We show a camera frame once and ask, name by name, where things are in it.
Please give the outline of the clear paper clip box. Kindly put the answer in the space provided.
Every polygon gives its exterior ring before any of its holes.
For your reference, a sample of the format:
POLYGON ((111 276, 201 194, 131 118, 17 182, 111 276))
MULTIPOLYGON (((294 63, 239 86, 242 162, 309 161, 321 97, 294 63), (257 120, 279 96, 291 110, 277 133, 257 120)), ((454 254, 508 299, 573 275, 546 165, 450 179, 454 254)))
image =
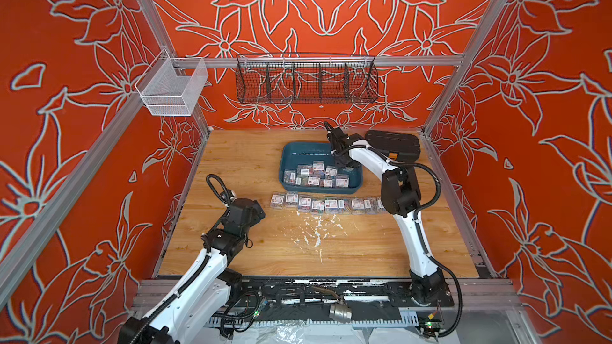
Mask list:
POLYGON ((339 205, 338 199, 335 197, 327 197, 324 200, 324 211, 327 214, 336 214, 338 212, 339 205))
POLYGON ((325 203, 323 199, 313 198, 311 204, 311 214, 313 215, 324 215, 325 203))
POLYGON ((283 209, 285 207, 285 194, 273 193, 270 199, 270 206, 274 209, 283 209))
POLYGON ((387 210, 385 209, 383 203, 382 203, 382 199, 380 197, 378 197, 376 199, 376 210, 377 213, 386 213, 387 210))
POLYGON ((367 214, 376 214, 377 209, 377 199, 375 197, 365 197, 363 199, 364 209, 367 214))
POLYGON ((310 213, 312 211, 312 198, 301 194, 298 198, 298 211, 301 213, 310 213))
POLYGON ((351 213, 349 198, 339 198, 338 199, 338 213, 342 215, 351 213))
POLYGON ((285 207, 296 209, 299 205, 300 195, 296 192, 288 192, 285 194, 285 207))
POLYGON ((350 200, 350 211, 354 215, 365 214, 365 204, 362 198, 354 197, 350 200))

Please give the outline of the blue plastic storage tray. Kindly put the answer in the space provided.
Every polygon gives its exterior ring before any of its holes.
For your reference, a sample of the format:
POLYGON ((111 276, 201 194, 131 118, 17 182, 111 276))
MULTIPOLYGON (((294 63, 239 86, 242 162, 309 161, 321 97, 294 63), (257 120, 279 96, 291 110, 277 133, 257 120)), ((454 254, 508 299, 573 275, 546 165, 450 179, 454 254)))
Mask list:
POLYGON ((332 194, 355 194, 364 182, 363 168, 340 169, 331 154, 331 146, 324 142, 290 142, 282 149, 280 167, 278 171, 278 180, 282 186, 289 192, 300 192, 313 190, 315 193, 323 194, 326 190, 330 190, 332 194), (320 186, 319 188, 312 186, 293 186, 285 183, 285 171, 295 171, 299 165, 312 164, 314 161, 322 161, 325 166, 336 167, 340 174, 348 176, 348 188, 340 188, 332 190, 320 186))

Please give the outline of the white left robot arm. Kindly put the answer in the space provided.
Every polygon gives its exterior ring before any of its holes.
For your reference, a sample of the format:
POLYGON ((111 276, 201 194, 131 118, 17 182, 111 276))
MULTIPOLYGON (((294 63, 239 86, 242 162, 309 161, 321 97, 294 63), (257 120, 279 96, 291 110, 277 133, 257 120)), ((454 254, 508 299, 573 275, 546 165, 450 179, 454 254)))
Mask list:
POLYGON ((129 318, 117 342, 189 343, 212 318, 219 320, 226 337, 236 331, 227 331, 227 323, 250 325, 258 315, 261 293, 244 291, 242 275, 229 265, 252 246, 250 229, 266 214, 257 201, 237 197, 218 175, 207 175, 206 182, 225 211, 202 234, 202 249, 186 274, 142 318, 129 318))

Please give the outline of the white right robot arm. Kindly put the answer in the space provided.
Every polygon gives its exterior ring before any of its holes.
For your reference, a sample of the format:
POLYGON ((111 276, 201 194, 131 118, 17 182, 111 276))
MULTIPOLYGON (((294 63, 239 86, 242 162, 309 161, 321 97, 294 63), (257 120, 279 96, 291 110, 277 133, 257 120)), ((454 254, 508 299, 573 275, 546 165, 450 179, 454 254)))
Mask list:
POLYGON ((382 206, 397 222, 409 256, 412 299, 428 306, 451 297, 448 274, 456 288, 457 308, 462 309, 458 278, 434 257, 422 223, 422 212, 441 197, 441 183, 430 167, 418 162, 419 138, 381 131, 349 135, 328 122, 324 127, 336 165, 363 167, 380 180, 382 206))

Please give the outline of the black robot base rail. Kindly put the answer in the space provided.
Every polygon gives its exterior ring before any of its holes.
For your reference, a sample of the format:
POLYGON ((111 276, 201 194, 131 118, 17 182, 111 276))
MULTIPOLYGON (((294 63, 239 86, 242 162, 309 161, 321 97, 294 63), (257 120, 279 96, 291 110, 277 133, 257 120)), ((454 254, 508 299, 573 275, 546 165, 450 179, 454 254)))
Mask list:
POLYGON ((426 328, 441 331, 456 325, 456 288, 451 297, 421 306, 411 297, 411 279, 351 277, 246 276, 244 291, 259 291, 262 302, 258 315, 247 323, 227 323, 226 329, 283 325, 347 325, 353 328, 426 328), (335 303, 352 309, 350 323, 329 317, 335 303))

